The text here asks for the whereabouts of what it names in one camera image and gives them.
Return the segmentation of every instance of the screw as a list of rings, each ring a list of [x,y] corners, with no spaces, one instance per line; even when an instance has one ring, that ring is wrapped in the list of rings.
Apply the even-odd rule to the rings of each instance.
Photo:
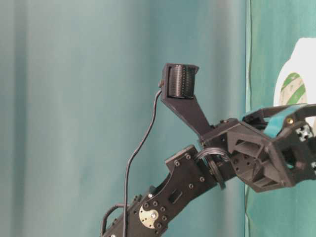
[[[153,219],[156,219],[157,215],[156,215],[156,213],[153,212],[153,213],[150,215],[150,217],[153,218]]]
[[[294,119],[292,119],[292,118],[287,118],[286,121],[288,124],[294,123]]]

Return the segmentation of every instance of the wire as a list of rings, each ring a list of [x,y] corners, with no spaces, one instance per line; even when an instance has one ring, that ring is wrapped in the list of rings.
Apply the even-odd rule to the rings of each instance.
[[[144,142],[146,141],[146,139],[147,139],[147,137],[148,137],[153,125],[154,125],[155,118],[156,118],[157,100],[158,100],[160,94],[161,94],[161,90],[159,90],[155,95],[152,121],[150,122],[150,125],[145,133],[145,136],[143,137],[143,140],[141,141],[141,143],[136,148],[136,150],[134,151],[134,153],[128,159],[128,162],[127,162],[125,182],[124,182],[123,237],[127,236],[127,198],[128,198],[127,196],[128,196],[128,175],[129,175],[130,165],[131,165],[132,161],[134,160],[135,156],[137,155],[137,153],[139,152],[139,150],[142,148]]]
[[[229,161],[228,153],[224,149],[219,148],[219,147],[208,147],[208,148],[205,148],[204,150],[202,150],[199,153],[197,153],[196,158],[200,159],[200,158],[203,158],[206,155],[220,155],[221,158],[224,161]]]
[[[107,219],[109,215],[112,214],[116,209],[118,208],[123,208],[124,204],[123,203],[117,203],[114,206],[112,206],[103,216],[102,222],[101,222],[101,230],[100,230],[100,237],[102,237],[105,233],[105,230],[107,228]]]

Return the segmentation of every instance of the curtain fold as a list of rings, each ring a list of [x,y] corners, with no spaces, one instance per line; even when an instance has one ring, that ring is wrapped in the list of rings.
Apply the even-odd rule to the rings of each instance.
[[[210,123],[245,106],[243,0],[14,0],[0,7],[0,230],[96,237],[123,200],[127,159],[149,125],[165,63],[196,64]],[[197,137],[168,108],[130,172],[129,200]],[[194,200],[164,236],[244,235],[237,178]],[[115,211],[111,222],[120,211]]]
[[[272,106],[282,66],[299,38],[316,37],[314,0],[248,1],[251,14],[250,71],[252,108]],[[246,192],[249,237],[313,237],[316,233],[315,183],[257,194]]]

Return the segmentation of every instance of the robotic arm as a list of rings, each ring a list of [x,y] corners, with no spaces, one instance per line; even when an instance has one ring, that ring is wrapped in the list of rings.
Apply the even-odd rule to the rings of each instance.
[[[191,200],[235,176],[256,192],[316,179],[316,138],[305,121],[316,116],[316,104],[263,108],[210,125],[194,96],[197,71],[166,64],[160,87],[162,102],[198,135],[202,150],[190,145],[165,161],[166,179],[128,207],[128,237],[161,236]],[[108,228],[107,217],[101,237],[122,237],[123,215]]]

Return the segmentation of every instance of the white object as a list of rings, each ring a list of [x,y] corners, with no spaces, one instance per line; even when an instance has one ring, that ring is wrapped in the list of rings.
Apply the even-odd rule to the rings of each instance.
[[[316,38],[297,41],[290,59],[282,67],[275,88],[274,106],[316,104]],[[316,134],[315,117],[306,118]]]

